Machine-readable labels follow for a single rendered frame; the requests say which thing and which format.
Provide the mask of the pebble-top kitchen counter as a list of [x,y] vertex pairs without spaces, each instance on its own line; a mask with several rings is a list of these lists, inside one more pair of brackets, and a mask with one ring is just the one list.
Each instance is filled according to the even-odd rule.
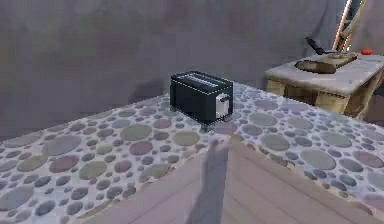
[[239,84],[203,132],[159,96],[1,142],[0,224],[384,224],[384,128]]

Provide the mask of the black toaster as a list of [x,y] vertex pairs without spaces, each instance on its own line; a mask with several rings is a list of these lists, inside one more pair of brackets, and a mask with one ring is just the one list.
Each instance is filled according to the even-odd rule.
[[208,132],[233,113],[233,82],[199,71],[188,71],[170,78],[170,110],[179,111]]

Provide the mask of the black faucet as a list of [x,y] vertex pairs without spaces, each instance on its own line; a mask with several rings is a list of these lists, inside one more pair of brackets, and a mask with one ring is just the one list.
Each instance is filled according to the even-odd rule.
[[325,50],[324,48],[320,47],[317,42],[309,37],[305,38],[307,44],[318,54],[318,55],[323,55],[323,54],[332,54],[335,53],[335,50]]

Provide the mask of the wooden cabinet with sink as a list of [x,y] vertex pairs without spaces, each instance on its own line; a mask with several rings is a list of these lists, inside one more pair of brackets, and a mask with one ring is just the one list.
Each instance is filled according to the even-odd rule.
[[363,120],[383,72],[384,56],[313,55],[267,70],[267,91],[283,96],[292,86],[316,92],[316,107]]

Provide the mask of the wooden framed window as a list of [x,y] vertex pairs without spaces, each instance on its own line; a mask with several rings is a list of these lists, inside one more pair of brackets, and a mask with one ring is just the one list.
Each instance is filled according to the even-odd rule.
[[348,51],[353,31],[357,27],[367,0],[346,0],[338,25],[332,49],[336,52]]

